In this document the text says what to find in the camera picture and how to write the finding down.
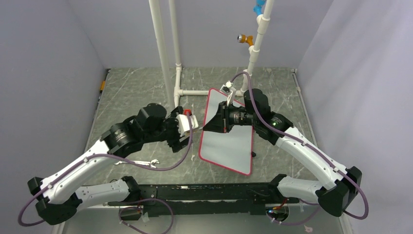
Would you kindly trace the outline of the white PVC pipe frame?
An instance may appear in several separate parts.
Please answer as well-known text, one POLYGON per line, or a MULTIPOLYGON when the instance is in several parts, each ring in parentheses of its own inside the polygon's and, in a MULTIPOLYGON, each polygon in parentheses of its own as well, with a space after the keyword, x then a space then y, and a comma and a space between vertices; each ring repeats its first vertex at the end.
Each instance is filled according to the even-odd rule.
MULTIPOLYGON (((274 3, 275 2, 273 0, 267 0, 265 5, 262 7, 263 13, 256 17, 256 22, 258 25, 257 35, 256 37, 253 37, 254 45, 249 46, 248 48, 249 63, 248 63, 247 69, 241 72, 241 75, 244 78, 243 84, 240 90, 237 90, 235 97, 241 97, 249 88, 252 87, 252 85, 249 84, 249 80, 253 75, 253 70, 258 60, 258 57, 259 57, 263 38, 270 24, 270 20, 271 20, 270 16, 273 10, 274 3)), ((175 60, 174 85, 172 85, 171 80, 170 80, 166 36, 164 32, 164 24, 162 20, 160 1, 158 0, 149 1, 150 14, 151 14, 152 23, 153 23, 163 79, 165 83, 165 89, 167 93, 167 103, 170 108, 172 107, 175 108, 175 107, 178 107, 179 105, 180 97, 182 96, 206 96, 208 94, 208 91, 181 89, 181 74, 182 74, 183 67, 182 67, 181 55, 180 55, 176 3, 174 0, 169 0, 168 4, 169 4, 169 14, 170 14, 171 31, 172 31, 172 43, 173 43, 174 60, 175 60)))

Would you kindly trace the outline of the blue pipe fitting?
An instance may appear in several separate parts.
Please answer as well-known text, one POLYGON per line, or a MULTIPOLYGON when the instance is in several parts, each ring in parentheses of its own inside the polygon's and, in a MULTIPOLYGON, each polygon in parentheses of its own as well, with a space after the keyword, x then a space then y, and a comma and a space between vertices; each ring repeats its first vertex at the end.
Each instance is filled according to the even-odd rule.
POLYGON ((259 16, 262 12, 262 7, 265 5, 266 0, 256 0, 255 6, 253 7, 254 13, 259 16))

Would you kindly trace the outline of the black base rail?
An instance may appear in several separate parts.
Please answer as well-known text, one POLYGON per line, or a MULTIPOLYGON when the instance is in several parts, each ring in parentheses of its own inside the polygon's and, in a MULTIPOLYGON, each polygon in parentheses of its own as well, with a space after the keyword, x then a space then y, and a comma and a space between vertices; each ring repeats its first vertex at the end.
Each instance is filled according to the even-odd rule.
POLYGON ((235 214, 264 215, 280 204, 298 203, 282 198, 267 183, 140 185, 141 194, 130 205, 138 205, 150 217, 168 215, 167 203, 175 215, 235 214))

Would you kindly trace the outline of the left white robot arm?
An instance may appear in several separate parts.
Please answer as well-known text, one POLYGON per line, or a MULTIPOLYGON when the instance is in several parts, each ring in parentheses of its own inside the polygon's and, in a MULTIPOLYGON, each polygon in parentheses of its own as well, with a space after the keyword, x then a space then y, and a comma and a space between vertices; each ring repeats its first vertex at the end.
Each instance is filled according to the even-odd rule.
POLYGON ((132 164, 128 156, 139 152, 146 143, 166 142, 174 153, 189 148, 197 127, 196 116, 190 110, 179 106, 168 113, 160 104, 148 104, 138 114, 114 124, 68 166, 48 177, 28 181, 38 216, 42 222, 56 225, 101 203, 135 204, 141 191, 132 176, 94 186, 85 182, 119 161, 132 164))

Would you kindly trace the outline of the orange wall clip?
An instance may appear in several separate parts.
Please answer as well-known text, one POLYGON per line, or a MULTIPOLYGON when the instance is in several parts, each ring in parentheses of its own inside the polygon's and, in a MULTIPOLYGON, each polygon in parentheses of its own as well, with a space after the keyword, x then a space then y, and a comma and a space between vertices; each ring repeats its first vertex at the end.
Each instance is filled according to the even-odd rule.
POLYGON ((105 81, 102 81, 99 91, 102 92, 104 90, 104 87, 105 87, 105 81))

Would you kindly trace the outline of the silver open-end wrench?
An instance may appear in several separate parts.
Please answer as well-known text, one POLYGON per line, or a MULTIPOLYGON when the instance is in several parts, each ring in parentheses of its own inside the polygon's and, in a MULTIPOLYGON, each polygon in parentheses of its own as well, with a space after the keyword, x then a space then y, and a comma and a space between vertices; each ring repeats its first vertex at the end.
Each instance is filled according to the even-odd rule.
POLYGON ((130 162, 127 161, 118 161, 116 163, 114 163, 114 165, 120 165, 120 164, 137 164, 137 165, 143 165, 143 166, 148 166, 150 168, 157 168, 156 164, 159 164, 159 160, 157 159, 153 159, 151 161, 141 161, 141 160, 132 160, 130 162))

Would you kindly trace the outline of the orange nozzle fitting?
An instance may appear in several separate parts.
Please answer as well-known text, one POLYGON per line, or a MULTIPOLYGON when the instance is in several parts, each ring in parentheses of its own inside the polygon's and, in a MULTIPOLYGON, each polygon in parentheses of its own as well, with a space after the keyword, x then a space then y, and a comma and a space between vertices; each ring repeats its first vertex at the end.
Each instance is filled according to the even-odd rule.
POLYGON ((246 43, 246 44, 248 44, 248 46, 253 46, 254 45, 252 35, 246 36, 244 34, 239 34, 237 36, 237 41, 238 41, 238 43, 246 43))

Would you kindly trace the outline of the red-framed whiteboard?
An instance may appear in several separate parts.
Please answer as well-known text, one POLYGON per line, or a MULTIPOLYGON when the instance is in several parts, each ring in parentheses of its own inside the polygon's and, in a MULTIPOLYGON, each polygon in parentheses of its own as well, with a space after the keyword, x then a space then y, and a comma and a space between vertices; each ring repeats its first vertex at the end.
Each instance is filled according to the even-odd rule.
POLYGON ((198 156, 242 175, 252 172, 252 126, 234 126, 229 133, 202 131, 198 156))

